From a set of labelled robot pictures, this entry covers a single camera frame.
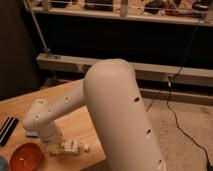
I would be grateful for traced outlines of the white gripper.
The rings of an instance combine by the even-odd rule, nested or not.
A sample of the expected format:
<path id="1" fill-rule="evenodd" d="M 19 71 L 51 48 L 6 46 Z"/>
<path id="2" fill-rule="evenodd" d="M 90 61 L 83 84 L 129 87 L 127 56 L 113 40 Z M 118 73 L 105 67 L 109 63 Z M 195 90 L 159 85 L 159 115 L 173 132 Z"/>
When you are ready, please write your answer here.
<path id="1" fill-rule="evenodd" d="M 47 146 L 47 151 L 58 155 L 61 151 L 59 143 L 64 140 L 61 130 L 58 127 L 48 128 L 42 137 L 42 142 Z"/>

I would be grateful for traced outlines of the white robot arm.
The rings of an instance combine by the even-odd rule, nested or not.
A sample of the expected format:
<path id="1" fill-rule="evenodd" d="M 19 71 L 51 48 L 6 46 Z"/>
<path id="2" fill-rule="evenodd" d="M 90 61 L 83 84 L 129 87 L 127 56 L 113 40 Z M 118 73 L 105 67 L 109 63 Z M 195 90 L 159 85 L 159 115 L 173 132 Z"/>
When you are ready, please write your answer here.
<path id="1" fill-rule="evenodd" d="M 167 171 L 131 64 L 122 59 L 95 63 L 57 102 L 34 101 L 23 127 L 37 132 L 45 144 L 58 143 L 55 120 L 82 106 L 90 114 L 111 171 Z"/>

